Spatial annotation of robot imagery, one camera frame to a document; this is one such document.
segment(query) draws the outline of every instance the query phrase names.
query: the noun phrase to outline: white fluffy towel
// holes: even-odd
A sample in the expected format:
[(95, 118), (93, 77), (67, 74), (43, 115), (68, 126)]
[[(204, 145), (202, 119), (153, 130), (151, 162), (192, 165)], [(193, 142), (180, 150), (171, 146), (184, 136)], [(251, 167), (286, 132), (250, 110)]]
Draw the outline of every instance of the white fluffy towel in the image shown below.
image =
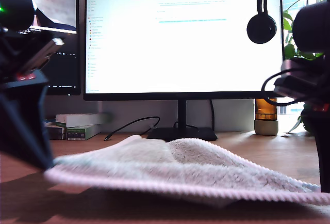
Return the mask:
[(290, 178), (199, 139), (131, 136), (91, 152), (55, 159), (45, 172), (56, 183), (145, 191), (222, 207), (234, 201), (329, 205), (320, 186)]

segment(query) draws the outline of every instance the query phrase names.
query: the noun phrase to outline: headphone ear cup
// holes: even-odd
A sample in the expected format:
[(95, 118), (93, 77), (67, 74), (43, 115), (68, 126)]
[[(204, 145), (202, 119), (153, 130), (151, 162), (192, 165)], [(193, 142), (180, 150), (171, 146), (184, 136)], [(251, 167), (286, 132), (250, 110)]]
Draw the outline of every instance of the headphone ear cup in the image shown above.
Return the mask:
[(249, 39), (257, 44), (269, 42), (277, 31), (276, 22), (269, 15), (257, 14), (247, 25), (246, 31)]

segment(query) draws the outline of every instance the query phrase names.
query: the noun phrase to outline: black headphones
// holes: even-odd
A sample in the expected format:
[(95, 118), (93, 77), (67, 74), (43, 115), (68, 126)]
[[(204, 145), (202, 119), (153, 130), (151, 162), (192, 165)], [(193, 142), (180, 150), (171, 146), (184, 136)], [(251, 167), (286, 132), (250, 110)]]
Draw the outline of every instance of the black headphones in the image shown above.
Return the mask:
[(277, 27), (275, 20), (268, 15), (267, 0), (257, 0), (258, 14), (251, 18), (247, 24), (247, 35), (251, 41), (263, 44), (272, 40), (275, 36)]

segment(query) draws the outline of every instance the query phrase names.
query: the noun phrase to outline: monitor base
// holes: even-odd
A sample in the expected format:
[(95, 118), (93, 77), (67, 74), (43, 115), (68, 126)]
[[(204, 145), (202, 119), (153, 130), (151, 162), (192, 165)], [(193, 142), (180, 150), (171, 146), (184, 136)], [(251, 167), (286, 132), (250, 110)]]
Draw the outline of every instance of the monitor base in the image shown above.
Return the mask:
[(161, 127), (152, 130), (147, 138), (164, 141), (173, 141), (180, 138), (197, 138), (206, 141), (215, 141), (218, 139), (214, 131), (209, 127), (200, 127), (198, 129), (188, 127), (183, 131), (175, 127)]

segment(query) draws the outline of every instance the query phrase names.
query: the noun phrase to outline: desk surface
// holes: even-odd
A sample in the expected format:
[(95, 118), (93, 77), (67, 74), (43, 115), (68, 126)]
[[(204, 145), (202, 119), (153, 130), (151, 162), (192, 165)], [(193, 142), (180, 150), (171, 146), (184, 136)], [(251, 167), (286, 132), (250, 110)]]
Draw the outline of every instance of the desk surface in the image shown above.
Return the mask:
[[(52, 141), (55, 156), (113, 145), (127, 134), (103, 141)], [(319, 184), (315, 140), (306, 133), (257, 136), (221, 133), (214, 143), (257, 164), (288, 176)], [(55, 185), (42, 173), (1, 154), (2, 223), (330, 223), (330, 206), (239, 201), (224, 209), (159, 196)]]

